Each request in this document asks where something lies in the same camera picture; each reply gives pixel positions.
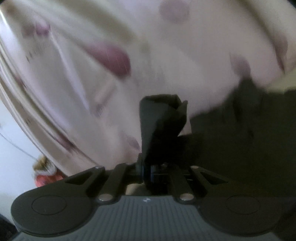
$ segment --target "gray ribbed plate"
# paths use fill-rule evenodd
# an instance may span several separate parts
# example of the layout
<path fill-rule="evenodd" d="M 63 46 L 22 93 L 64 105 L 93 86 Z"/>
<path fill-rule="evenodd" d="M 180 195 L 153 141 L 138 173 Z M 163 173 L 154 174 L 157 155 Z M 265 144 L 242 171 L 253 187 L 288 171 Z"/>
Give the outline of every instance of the gray ribbed plate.
<path fill-rule="evenodd" d="M 181 205 L 171 196 L 123 196 L 100 206 L 80 229 L 59 237 L 42 238 L 25 233 L 14 241 L 279 241 L 274 234 L 234 237 L 208 225 L 196 207 Z"/>

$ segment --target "metal pin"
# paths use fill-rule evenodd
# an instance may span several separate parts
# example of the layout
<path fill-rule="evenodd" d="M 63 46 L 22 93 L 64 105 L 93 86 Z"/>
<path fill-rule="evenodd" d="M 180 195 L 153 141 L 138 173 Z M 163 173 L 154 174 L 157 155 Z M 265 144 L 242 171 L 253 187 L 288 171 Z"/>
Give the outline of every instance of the metal pin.
<path fill-rule="evenodd" d="M 105 193 L 105 194 L 101 194 L 99 196 L 99 200 L 102 202 L 107 202 L 107 201 L 111 201 L 113 199 L 113 196 L 111 194 Z"/>
<path fill-rule="evenodd" d="M 191 201 L 191 200 L 194 199 L 194 196 L 192 194 L 190 194 L 190 193 L 183 193 L 183 194 L 180 195 L 180 199 L 182 201 Z"/>

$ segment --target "small logo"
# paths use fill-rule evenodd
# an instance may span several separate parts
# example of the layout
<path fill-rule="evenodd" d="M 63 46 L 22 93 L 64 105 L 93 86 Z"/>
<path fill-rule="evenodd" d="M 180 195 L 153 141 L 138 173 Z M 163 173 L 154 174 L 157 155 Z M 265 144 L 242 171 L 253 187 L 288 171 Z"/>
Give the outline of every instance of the small logo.
<path fill-rule="evenodd" d="M 144 199 L 143 199 L 143 202 L 145 202 L 145 203 L 151 202 L 151 199 L 148 198 L 148 197 L 147 197 L 147 198 L 144 198 Z"/>

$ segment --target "orange object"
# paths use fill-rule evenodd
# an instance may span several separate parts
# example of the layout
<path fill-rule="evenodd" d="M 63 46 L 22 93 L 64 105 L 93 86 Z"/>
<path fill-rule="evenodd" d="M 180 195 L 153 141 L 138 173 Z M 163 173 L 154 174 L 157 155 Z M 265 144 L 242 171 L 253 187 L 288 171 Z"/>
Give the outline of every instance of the orange object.
<path fill-rule="evenodd" d="M 54 183 L 56 181 L 64 179 L 64 175 L 62 172 L 58 171 L 53 176 L 44 176 L 44 175 L 38 175 L 35 179 L 35 185 L 36 187 L 42 187 L 50 183 Z"/>

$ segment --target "pink polka dot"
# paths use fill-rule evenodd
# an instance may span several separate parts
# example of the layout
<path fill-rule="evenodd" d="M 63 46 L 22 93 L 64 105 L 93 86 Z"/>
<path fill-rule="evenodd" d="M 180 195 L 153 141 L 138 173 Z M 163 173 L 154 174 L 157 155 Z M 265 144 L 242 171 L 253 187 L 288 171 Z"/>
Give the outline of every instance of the pink polka dot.
<path fill-rule="evenodd" d="M 85 46 L 84 49 L 116 76 L 125 77 L 130 74 L 131 63 L 129 56 L 119 47 L 98 42 Z"/>
<path fill-rule="evenodd" d="M 165 0 L 159 7 L 163 19 L 172 23 L 183 23 L 189 18 L 189 4 L 182 0 Z"/>
<path fill-rule="evenodd" d="M 48 36 L 49 31 L 50 31 L 50 25 L 49 23 L 36 23 L 35 25 L 36 28 L 36 34 L 38 36 Z"/>
<path fill-rule="evenodd" d="M 232 70 L 240 77 L 248 78 L 251 76 L 249 62 L 242 55 L 230 54 L 230 63 Z"/>

